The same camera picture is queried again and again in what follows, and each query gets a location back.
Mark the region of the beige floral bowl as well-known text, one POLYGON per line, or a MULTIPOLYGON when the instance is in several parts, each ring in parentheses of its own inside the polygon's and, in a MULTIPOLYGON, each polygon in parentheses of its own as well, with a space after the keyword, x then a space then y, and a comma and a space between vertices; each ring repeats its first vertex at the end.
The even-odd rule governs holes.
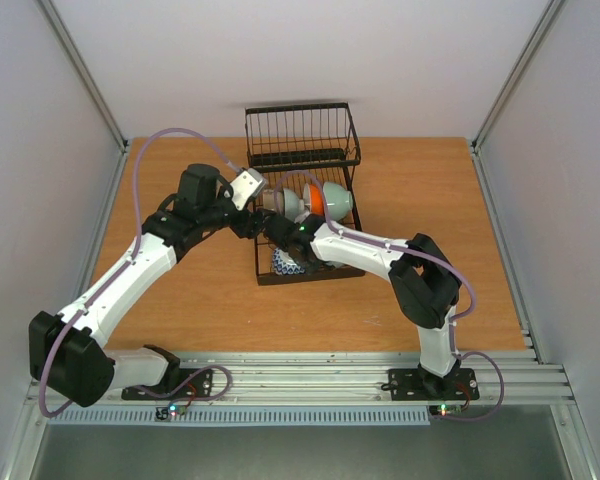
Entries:
POLYGON ((281 212, 284 210, 284 196, 281 191, 265 189, 262 194, 262 205, 267 210, 281 212))

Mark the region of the green patterned bowl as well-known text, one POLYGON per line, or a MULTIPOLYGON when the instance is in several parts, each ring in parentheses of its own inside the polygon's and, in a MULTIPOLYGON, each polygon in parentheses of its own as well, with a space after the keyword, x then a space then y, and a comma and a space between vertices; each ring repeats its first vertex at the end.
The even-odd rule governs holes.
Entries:
POLYGON ((283 214, 284 216, 295 221, 305 211, 304 201, 292 190, 284 188, 283 195, 283 214))

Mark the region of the red white patterned bowl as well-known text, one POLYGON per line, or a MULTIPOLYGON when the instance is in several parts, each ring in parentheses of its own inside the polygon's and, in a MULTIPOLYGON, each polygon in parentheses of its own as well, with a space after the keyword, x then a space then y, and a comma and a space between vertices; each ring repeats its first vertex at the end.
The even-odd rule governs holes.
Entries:
POLYGON ((301 275, 306 270, 298 264, 287 252, 276 248, 272 254, 272 269, 276 275, 301 275))

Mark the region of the orange bowl white inside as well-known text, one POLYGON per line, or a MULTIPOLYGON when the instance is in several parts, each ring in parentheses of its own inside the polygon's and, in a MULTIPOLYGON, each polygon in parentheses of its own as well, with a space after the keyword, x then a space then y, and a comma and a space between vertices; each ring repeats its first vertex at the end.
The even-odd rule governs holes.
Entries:
POLYGON ((321 189, 315 184, 306 183, 303 187, 303 202, 306 209, 319 216, 324 215, 324 204, 321 189))

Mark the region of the plain mint green bowl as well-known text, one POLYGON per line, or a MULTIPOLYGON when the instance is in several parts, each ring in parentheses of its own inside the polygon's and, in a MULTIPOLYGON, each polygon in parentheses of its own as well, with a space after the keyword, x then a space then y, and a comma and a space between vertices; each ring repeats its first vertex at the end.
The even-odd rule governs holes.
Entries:
POLYGON ((340 221, 352 212, 354 198, 351 191, 339 184, 325 182, 323 184, 323 193, 326 200, 325 209, 332 220, 340 221))

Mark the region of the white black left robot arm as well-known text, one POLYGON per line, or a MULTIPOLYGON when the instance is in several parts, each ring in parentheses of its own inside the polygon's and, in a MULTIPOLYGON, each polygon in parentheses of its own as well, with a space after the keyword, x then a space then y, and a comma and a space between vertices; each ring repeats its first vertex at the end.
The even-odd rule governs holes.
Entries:
POLYGON ((248 205, 265 185, 254 169, 227 181, 210 165, 188 166, 177 191, 146 218, 129 249, 96 283, 57 314, 40 312, 30 322, 29 364, 39 382, 39 405, 46 405, 48 389, 82 407, 118 388, 175 395, 185 382, 174 354, 153 345, 128 353, 104 348, 130 308, 194 246, 226 227, 248 235, 248 205))

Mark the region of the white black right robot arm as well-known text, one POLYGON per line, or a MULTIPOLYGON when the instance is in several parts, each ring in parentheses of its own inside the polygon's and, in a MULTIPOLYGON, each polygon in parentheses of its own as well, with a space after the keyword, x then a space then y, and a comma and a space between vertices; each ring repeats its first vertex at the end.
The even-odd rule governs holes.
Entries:
POLYGON ((307 272, 343 264, 387 281, 400 311, 418 331, 423 394, 440 399, 455 387, 460 361, 451 319, 461 281, 430 237, 383 238, 315 214, 299 223, 273 214, 264 221, 263 235, 307 272))

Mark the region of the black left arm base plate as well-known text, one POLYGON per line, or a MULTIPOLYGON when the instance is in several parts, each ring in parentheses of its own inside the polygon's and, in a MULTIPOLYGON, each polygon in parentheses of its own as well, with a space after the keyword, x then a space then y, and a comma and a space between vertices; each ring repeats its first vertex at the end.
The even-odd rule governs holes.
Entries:
POLYGON ((122 390, 121 398, 126 401, 174 400, 189 398, 208 398, 214 386, 214 373, 211 369, 181 369, 167 383, 154 386, 127 387, 122 390))

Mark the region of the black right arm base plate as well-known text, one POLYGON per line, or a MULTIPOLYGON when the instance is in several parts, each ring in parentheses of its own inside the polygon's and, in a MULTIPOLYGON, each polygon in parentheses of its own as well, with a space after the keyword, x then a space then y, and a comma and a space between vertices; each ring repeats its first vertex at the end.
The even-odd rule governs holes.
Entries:
POLYGON ((390 369, 382 385, 393 401, 478 400, 480 392, 475 372, 459 368, 438 377, 420 368, 390 369))

